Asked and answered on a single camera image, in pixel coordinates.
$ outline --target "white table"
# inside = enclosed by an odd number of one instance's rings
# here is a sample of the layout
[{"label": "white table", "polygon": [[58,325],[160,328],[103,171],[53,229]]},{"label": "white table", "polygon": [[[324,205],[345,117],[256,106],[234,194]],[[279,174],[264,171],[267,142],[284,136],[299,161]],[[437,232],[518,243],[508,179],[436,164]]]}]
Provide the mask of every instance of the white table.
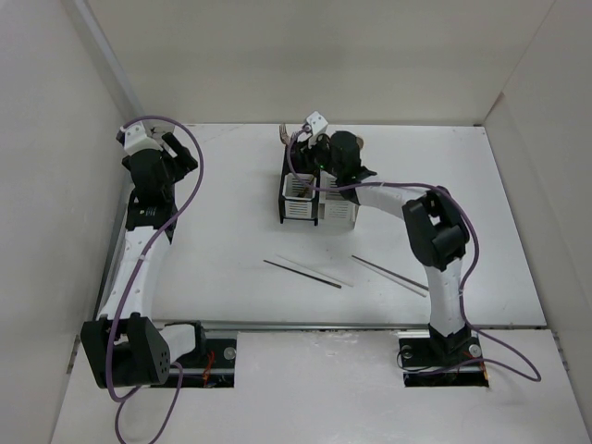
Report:
[{"label": "white table", "polygon": [[[490,388],[405,388],[395,332],[241,333],[235,388],[182,390],[159,442],[589,444],[551,333],[494,334],[524,352],[542,382],[488,365]],[[494,342],[482,346],[526,369]],[[172,395],[137,393],[122,414],[124,438],[147,442]],[[53,444],[117,442],[116,408],[80,350]]]},{"label": "white table", "polygon": [[[203,186],[178,223],[154,301],[154,319],[295,324],[424,325],[429,300],[350,259],[356,254],[426,282],[402,221],[361,208],[354,230],[279,224],[283,150],[277,125],[192,126],[203,147]],[[475,223],[482,260],[466,289],[470,319],[544,326],[500,176],[482,128],[330,126],[364,137],[364,164],[384,179],[446,186]],[[177,131],[182,142],[189,138]],[[196,175],[177,187],[184,202]],[[264,264],[288,256],[347,278],[333,289]],[[465,267],[472,256],[469,247]]]}]

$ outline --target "white enclosure wall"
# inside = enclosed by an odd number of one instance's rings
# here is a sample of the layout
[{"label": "white enclosure wall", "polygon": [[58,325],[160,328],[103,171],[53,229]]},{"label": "white enclosure wall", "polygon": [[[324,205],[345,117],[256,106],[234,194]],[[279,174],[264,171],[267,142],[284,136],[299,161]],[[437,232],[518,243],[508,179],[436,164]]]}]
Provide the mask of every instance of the white enclosure wall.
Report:
[{"label": "white enclosure wall", "polygon": [[592,4],[557,0],[486,129],[549,325],[592,430]]},{"label": "white enclosure wall", "polygon": [[552,0],[90,0],[146,110],[482,123]]},{"label": "white enclosure wall", "polygon": [[0,441],[44,443],[121,190],[122,117],[59,0],[0,0]]}]

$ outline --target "purple cable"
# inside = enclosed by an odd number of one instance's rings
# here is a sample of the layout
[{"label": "purple cable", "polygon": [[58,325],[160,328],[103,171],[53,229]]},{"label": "purple cable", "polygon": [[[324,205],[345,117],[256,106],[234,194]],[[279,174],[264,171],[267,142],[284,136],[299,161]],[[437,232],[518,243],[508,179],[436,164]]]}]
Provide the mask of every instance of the purple cable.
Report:
[{"label": "purple cable", "polygon": [[471,328],[474,332],[476,332],[479,335],[484,336],[485,338],[491,339],[494,342],[497,342],[499,345],[502,345],[503,347],[507,348],[508,350],[510,350],[511,352],[516,353],[518,356],[520,356],[520,358],[522,358],[522,360],[528,364],[528,366],[535,372],[535,376],[530,376],[527,375],[526,373],[521,372],[520,370],[516,370],[513,367],[510,367],[507,364],[504,364],[500,361],[496,361],[493,359],[488,359],[488,358],[475,358],[475,359],[469,359],[467,361],[464,361],[460,364],[456,364],[453,365],[451,367],[447,367],[447,368],[439,368],[438,370],[434,370],[434,371],[429,371],[429,372],[418,372],[420,375],[426,375],[426,376],[431,376],[431,375],[439,375],[442,373],[446,373],[449,372],[450,370],[454,370],[457,368],[460,368],[462,366],[468,365],[468,364],[475,364],[475,363],[490,363],[490,364],[495,364],[495,365],[499,365],[507,370],[510,370],[511,372],[514,372],[516,375],[522,376],[528,380],[534,381],[534,382],[540,382],[542,379],[542,376],[540,374],[540,372],[538,371],[537,367],[526,357],[524,356],[521,352],[519,352],[517,349],[515,349],[512,345],[510,345],[507,342],[504,342],[501,339],[497,339],[491,335],[489,335],[488,333],[485,333],[481,328],[475,327],[473,324],[471,324],[469,322],[469,320],[466,317],[466,312],[464,311],[464,286],[466,285],[466,281],[468,280],[468,278],[471,276],[471,274],[473,273],[473,271],[475,270],[475,267],[477,266],[477,262],[479,261],[479,255],[481,254],[481,248],[479,246],[479,239],[477,238],[477,233],[475,230],[475,227],[473,225],[473,223],[471,222],[471,220],[469,219],[469,216],[464,212],[463,208],[460,206],[460,204],[458,202],[456,202],[454,200],[454,198],[452,196],[450,196],[446,191],[442,190],[441,188],[438,188],[434,185],[430,185],[427,183],[421,183],[421,182],[401,182],[401,183],[397,183],[397,182],[364,182],[364,183],[354,183],[352,185],[346,185],[343,187],[337,187],[337,188],[321,188],[321,187],[315,187],[314,185],[306,182],[305,180],[301,179],[300,176],[298,176],[298,173],[295,171],[294,169],[294,165],[292,164],[292,159],[291,159],[291,150],[292,150],[292,146],[294,145],[294,143],[298,140],[298,137],[305,133],[308,132],[306,128],[302,128],[299,131],[295,132],[291,139],[290,139],[290,143],[288,144],[288,146],[286,147],[286,161],[288,163],[288,167],[290,169],[290,173],[292,173],[292,175],[294,175],[294,177],[306,188],[314,190],[314,191],[324,191],[324,192],[334,192],[334,191],[346,191],[346,190],[352,190],[354,188],[360,188],[360,187],[388,187],[388,188],[425,188],[428,190],[432,190],[432,191],[438,191],[440,192],[444,197],[446,197],[450,203],[452,205],[454,205],[454,207],[458,210],[458,212],[461,214],[462,220],[464,220],[464,223],[466,224],[466,227],[469,229],[469,232],[471,233],[471,238],[473,238],[473,245],[475,246],[475,252],[473,255],[473,261],[471,262],[471,264],[469,265],[469,269],[466,271],[466,273],[464,274],[464,276],[461,279],[461,285],[460,285],[460,298],[459,298],[459,304],[461,305],[461,316],[462,316],[462,320],[464,321],[464,323]]},{"label": "purple cable", "polygon": [[[138,262],[136,263],[136,266],[134,266],[134,268],[131,272],[131,275],[129,275],[128,283],[126,285],[126,288],[123,290],[123,294],[121,295],[121,300],[119,301],[119,305],[117,306],[117,309],[115,311],[115,315],[113,316],[113,321],[111,323],[111,331],[109,332],[109,339],[107,340],[107,351],[106,351],[106,362],[105,362],[105,380],[106,380],[107,389],[109,391],[109,395],[111,396],[111,399],[115,402],[121,403],[121,405],[119,405],[119,408],[117,409],[116,421],[115,421],[115,432],[116,432],[117,438],[119,439],[119,442],[121,442],[123,444],[125,444],[125,441],[123,440],[123,438],[121,437],[121,434],[119,432],[119,414],[121,413],[121,409],[123,408],[123,404],[125,403],[125,401],[127,401],[129,398],[131,398],[131,396],[133,396],[133,394],[136,393],[140,389],[140,386],[133,388],[132,390],[130,390],[128,393],[126,393],[124,396],[121,396],[121,397],[116,394],[115,387],[113,386],[113,350],[115,348],[115,335],[117,333],[117,326],[119,324],[119,318],[121,317],[121,312],[123,312],[123,307],[125,306],[126,300],[128,299],[128,295],[130,294],[131,286],[133,285],[133,281],[136,279],[136,277],[138,276],[138,273],[140,272],[140,268],[142,267],[144,257],[146,256],[146,254],[148,253],[148,251],[150,250],[150,248],[152,247],[152,245],[154,244],[154,242],[156,241],[158,236],[160,236],[187,209],[187,207],[189,206],[189,204],[191,203],[191,201],[193,200],[193,198],[197,194],[197,191],[200,189],[200,186],[202,185],[202,180],[204,180],[204,154],[202,153],[202,149],[200,147],[200,144],[197,142],[197,140],[195,139],[195,136],[193,136],[191,131],[189,131],[189,129],[187,127],[185,127],[182,123],[177,122],[177,120],[174,120],[169,117],[164,117],[164,116],[136,117],[133,120],[130,120],[128,123],[126,123],[123,126],[123,128],[126,129],[130,125],[133,125],[134,123],[138,123],[138,122],[141,122],[144,120],[160,120],[160,121],[175,125],[175,126],[179,127],[180,129],[182,129],[183,131],[185,131],[187,133],[187,135],[189,136],[189,138],[191,139],[191,142],[195,145],[195,149],[197,150],[197,155],[199,158],[200,172],[199,172],[199,176],[197,178],[197,182],[195,183],[195,187],[193,188],[193,191],[191,192],[187,201],[180,207],[180,209],[177,211],[177,213],[174,214],[170,219],[168,219],[168,221],[165,223],[165,225],[163,225],[161,228],[159,228],[156,231],[156,233],[152,236],[152,238],[150,238],[148,240],[148,242],[146,242],[146,245],[144,246],[142,253],[140,254],[140,258],[138,258]],[[172,414],[173,409],[175,407],[175,403],[177,402],[177,397],[179,396],[181,382],[183,380],[183,369],[179,363],[173,363],[173,365],[175,365],[179,369],[179,382],[177,383],[177,391],[175,392],[175,397],[173,398],[173,401],[171,402],[170,407],[168,408],[168,413],[166,414],[165,421],[162,424],[160,430],[158,431],[158,434],[156,435],[156,437],[152,441],[150,441],[151,444],[156,442],[156,440],[160,437],[160,435],[165,430],[165,427],[167,426],[167,423],[168,423],[168,419],[170,418],[170,415]]]},{"label": "purple cable", "polygon": [[[158,430],[156,436],[148,444],[154,444],[165,431],[165,427],[167,426],[168,420],[170,419],[170,415],[173,413],[173,407],[175,407],[175,404],[177,403],[177,397],[179,396],[179,392],[181,391],[181,383],[183,382],[183,367],[179,363],[173,363],[173,365],[175,365],[179,369],[179,380],[177,381],[175,396],[173,396],[173,401],[170,403],[168,412],[166,412],[165,421],[163,421],[163,424],[160,426],[160,430]],[[119,404],[119,407],[117,407],[117,413],[115,415],[115,434],[117,435],[117,439],[119,439],[119,442],[122,443],[125,443],[126,441],[124,441],[123,437],[121,436],[121,432],[119,431],[119,416],[121,415],[121,410],[123,410],[123,406],[125,403],[126,402],[123,401]]]}]

